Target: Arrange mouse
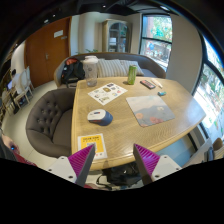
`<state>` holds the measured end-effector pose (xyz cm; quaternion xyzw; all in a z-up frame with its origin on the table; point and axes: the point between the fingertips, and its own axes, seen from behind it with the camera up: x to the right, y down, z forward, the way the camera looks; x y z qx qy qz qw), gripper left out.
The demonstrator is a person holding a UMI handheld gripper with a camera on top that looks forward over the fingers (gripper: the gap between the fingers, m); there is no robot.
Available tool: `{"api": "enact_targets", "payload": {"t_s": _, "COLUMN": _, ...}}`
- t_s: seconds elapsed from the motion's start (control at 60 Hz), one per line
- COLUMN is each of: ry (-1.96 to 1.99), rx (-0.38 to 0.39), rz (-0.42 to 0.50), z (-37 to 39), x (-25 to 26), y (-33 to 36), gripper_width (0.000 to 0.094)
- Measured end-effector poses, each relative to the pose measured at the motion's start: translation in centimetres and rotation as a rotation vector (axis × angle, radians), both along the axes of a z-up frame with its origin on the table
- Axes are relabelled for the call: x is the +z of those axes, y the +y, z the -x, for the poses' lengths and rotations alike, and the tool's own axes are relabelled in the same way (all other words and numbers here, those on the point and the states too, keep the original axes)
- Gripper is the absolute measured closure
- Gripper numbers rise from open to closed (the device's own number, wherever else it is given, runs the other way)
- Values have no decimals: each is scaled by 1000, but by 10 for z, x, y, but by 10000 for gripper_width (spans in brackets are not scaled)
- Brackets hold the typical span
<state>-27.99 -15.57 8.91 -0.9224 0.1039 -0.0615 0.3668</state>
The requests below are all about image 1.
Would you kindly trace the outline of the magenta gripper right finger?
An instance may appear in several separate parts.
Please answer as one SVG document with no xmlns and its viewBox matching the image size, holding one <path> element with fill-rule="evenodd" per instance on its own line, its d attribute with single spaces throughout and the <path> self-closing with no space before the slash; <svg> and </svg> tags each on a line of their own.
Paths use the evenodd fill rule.
<svg viewBox="0 0 224 224">
<path fill-rule="evenodd" d="M 135 144 L 133 146 L 133 154 L 144 185 L 152 182 L 152 173 L 160 159 L 160 156 L 149 149 Z"/>
</svg>

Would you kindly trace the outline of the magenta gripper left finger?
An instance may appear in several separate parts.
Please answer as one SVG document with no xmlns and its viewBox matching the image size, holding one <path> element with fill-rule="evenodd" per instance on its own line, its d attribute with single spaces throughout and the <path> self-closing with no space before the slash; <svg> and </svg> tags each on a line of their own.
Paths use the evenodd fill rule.
<svg viewBox="0 0 224 224">
<path fill-rule="evenodd" d="M 81 187 L 85 185 L 92 161 L 95 156 L 95 147 L 88 146 L 68 157 L 68 160 L 76 174 L 75 183 Z"/>
</svg>

